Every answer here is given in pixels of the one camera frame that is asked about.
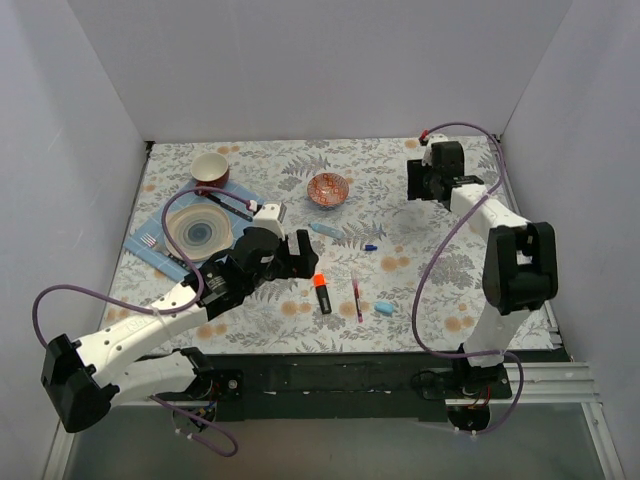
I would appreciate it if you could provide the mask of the pink pen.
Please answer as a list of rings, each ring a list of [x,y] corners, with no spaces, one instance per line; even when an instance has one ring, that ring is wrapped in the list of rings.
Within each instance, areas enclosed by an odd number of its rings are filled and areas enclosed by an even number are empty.
[[[358,323],[363,323],[363,312],[362,312],[362,308],[361,308],[359,282],[358,282],[358,278],[357,278],[357,275],[356,275],[355,272],[352,272],[352,274],[351,274],[351,283],[352,283],[352,289],[353,289],[353,294],[354,294],[354,302],[355,302],[355,308],[356,308],[357,321],[358,321]]]

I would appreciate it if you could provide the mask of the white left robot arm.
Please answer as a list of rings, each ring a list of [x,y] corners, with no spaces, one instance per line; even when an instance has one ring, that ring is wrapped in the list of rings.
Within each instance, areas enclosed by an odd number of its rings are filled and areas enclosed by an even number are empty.
[[[112,408],[155,394],[205,398],[219,382],[197,348],[158,358],[148,353],[240,306],[267,281],[312,278],[317,262],[307,230],[290,238],[247,227],[232,248],[212,255],[140,314],[77,340],[62,334],[45,343],[41,383],[65,430],[81,432]]]

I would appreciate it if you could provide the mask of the orange pen cap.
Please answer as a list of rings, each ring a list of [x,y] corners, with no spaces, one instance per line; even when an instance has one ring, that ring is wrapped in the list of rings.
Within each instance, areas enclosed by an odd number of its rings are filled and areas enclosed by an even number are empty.
[[[326,280],[323,274],[318,273],[315,274],[313,277],[313,283],[314,283],[314,287],[316,289],[321,288],[321,287],[325,287],[326,286]]]

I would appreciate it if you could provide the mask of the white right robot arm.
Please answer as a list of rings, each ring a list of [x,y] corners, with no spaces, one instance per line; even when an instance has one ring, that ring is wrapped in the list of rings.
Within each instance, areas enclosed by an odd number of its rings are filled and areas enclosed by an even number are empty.
[[[425,141],[422,159],[407,163],[407,196],[436,201],[484,240],[485,306],[471,335],[444,371],[417,373],[411,385],[424,398],[488,394],[507,383],[508,347],[529,315],[558,291],[556,239],[547,222],[531,222],[497,199],[475,175],[465,172],[461,144],[437,135]]]

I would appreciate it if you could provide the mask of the black orange marker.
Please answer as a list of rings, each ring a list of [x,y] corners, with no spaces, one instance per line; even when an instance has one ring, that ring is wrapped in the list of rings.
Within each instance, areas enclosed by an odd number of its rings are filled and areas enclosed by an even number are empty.
[[[327,287],[325,285],[320,285],[315,288],[316,295],[319,301],[320,310],[323,315],[332,313],[332,306],[328,294]]]

